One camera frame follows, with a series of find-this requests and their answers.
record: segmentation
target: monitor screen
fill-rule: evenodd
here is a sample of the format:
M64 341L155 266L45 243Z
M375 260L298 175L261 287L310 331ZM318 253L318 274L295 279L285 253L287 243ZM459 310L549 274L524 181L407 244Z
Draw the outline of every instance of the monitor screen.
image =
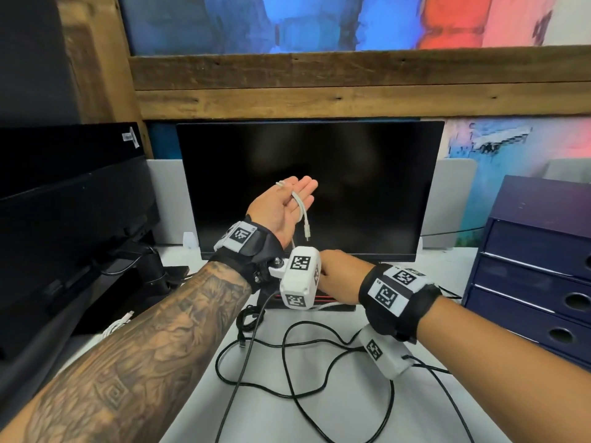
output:
M203 258L278 180L318 180L296 245L414 261L444 123L322 120L177 126Z

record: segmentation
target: wooden beam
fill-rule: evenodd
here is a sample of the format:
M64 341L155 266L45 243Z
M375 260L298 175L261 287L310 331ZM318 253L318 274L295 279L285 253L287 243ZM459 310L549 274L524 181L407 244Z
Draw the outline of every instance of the wooden beam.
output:
M137 91L147 120L591 114L591 82Z
M153 158L117 0L56 0L83 123L137 122Z
M591 46L132 57L136 90L591 81Z

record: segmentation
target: person's right hand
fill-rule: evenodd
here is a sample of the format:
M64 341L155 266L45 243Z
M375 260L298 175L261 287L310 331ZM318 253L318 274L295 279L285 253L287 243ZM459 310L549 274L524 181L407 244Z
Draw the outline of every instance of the person's right hand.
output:
M357 305L359 288L373 264L360 260L341 250L323 250L320 253L322 271L318 289L341 303Z

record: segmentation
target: white desk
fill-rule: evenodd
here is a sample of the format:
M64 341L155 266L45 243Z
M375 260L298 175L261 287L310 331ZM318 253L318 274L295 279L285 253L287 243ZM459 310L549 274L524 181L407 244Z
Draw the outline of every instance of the white desk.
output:
M188 265L195 272L202 265L199 251L182 247L160 249L164 265ZM436 283L462 295L476 249L425 251L413 267L428 274ZM253 295L249 303L254 304ZM289 325L300 320L319 321L348 339L367 324L362 307L354 313L326 311L300 312L269 310L257 332L267 342L281 343ZM332 338L329 331L301 325L290 333L288 341ZM236 339L233 325L220 349ZM442 366L425 348L409 345L415 356L428 364ZM303 392L322 384L330 361L342 350L329 344L287 350L287 362L294 390ZM221 371L237 379L245 350L237 346L223 359ZM215 357L161 443L213 442L233 387L222 383L214 370ZM477 443L507 443L509 439L484 413L454 377L441 374ZM255 344L244 381L263 384L289 394L280 349ZM411 368L395 381L395 400L388 424L377 440L405 443L468 442L465 431L441 387L425 369ZM361 443L380 425L387 407L388 381L367 354L348 354L339 360L325 390L303 399L308 414L331 439L338 443ZM297 410L292 400L280 399L258 389L240 387L224 426L221 442L321 442Z

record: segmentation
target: tattooed arm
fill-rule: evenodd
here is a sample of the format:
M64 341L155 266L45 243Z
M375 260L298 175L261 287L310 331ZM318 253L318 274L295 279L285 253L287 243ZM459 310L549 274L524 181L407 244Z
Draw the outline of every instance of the tattooed arm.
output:
M249 207L284 247L317 182L285 180ZM251 294L233 269L207 263L176 292L122 327L41 390L0 433L0 443L156 443L201 379Z

